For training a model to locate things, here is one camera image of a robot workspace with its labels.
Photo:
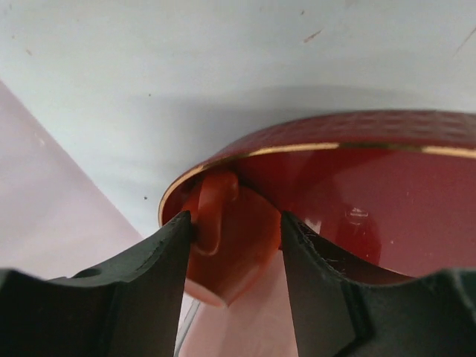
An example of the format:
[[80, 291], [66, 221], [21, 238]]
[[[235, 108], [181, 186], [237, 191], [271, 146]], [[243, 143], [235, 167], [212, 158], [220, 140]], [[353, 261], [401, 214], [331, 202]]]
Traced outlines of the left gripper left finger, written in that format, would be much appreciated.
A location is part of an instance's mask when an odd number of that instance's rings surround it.
[[192, 225], [152, 236], [73, 277], [1, 270], [3, 356], [172, 356]]

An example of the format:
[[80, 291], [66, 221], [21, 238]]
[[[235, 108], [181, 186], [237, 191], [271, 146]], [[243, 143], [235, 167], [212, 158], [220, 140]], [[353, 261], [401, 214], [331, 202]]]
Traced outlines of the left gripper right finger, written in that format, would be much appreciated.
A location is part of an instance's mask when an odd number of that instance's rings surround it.
[[475, 271], [411, 278], [375, 266], [289, 212], [280, 223], [300, 356], [473, 356]]

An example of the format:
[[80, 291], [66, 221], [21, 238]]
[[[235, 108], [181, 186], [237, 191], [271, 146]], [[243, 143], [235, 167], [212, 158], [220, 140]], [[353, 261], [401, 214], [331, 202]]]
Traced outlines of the small orange mug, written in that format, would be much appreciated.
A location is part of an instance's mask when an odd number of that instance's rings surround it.
[[182, 208], [195, 234], [184, 290], [211, 306], [230, 306], [277, 253], [280, 211], [231, 171], [207, 174]]

